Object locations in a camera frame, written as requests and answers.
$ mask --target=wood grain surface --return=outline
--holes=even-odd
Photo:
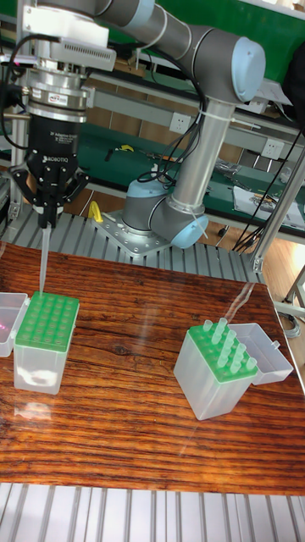
[[[0,291],[38,287],[40,252],[6,246]],[[45,291],[80,299],[58,395],[16,390],[0,358],[0,481],[129,489],[304,493],[297,376],[251,386],[198,422],[173,368],[186,330],[223,316],[242,283],[51,253]],[[267,287],[234,319],[258,322],[291,360]]]

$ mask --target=wall socket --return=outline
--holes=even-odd
[[[177,132],[177,134],[185,134],[191,122],[190,115],[183,115],[182,113],[174,113],[170,123],[170,131]]]
[[[284,142],[278,139],[268,139],[262,150],[262,155],[270,160],[277,160],[280,158],[280,153],[284,148]]]

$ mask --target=robotic arm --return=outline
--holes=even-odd
[[[134,181],[123,215],[131,228],[153,230],[185,248],[207,225],[202,199],[236,104],[251,100],[262,82],[263,49],[246,37],[187,25],[154,0],[37,0],[37,8],[25,8],[24,30],[59,38],[59,43],[37,44],[36,71],[30,79],[29,151],[26,168],[21,168],[36,178],[37,191],[30,201],[42,228],[47,222],[55,227],[64,201],[89,180],[76,159],[80,123],[86,120],[81,86],[86,68],[111,70],[115,61],[115,52],[107,49],[108,30],[94,21],[116,25],[178,60],[208,98],[201,134],[181,165],[173,194],[166,196],[156,181],[145,188]],[[17,177],[20,167],[12,174],[25,193],[25,180],[20,183]]]

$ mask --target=clear plastic box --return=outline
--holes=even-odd
[[[29,303],[26,294],[0,293],[0,357],[8,357],[13,350],[14,337]]]
[[[59,392],[78,310],[78,299],[35,292],[14,341],[15,388]]]
[[[230,324],[237,339],[247,347],[247,353],[258,361],[258,374],[253,384],[270,384],[285,380],[293,366],[278,350],[280,343],[272,342],[258,324]]]
[[[247,368],[249,356],[244,352],[238,370],[231,372],[240,344],[237,339],[233,341],[227,363],[219,366],[218,360],[229,329],[226,326],[219,343],[213,345],[216,326],[213,324],[209,331],[204,331],[203,326],[187,331],[174,369],[174,375],[198,420],[230,412],[258,371],[251,363],[251,369]]]

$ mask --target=plastic box lid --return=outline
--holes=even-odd
[[[258,324],[229,324],[237,339],[247,347],[247,353],[258,361],[258,373],[253,384],[270,384],[285,380],[293,366],[278,350],[280,343],[272,342]]]
[[[8,357],[13,350],[29,303],[27,294],[0,292],[0,357]]]

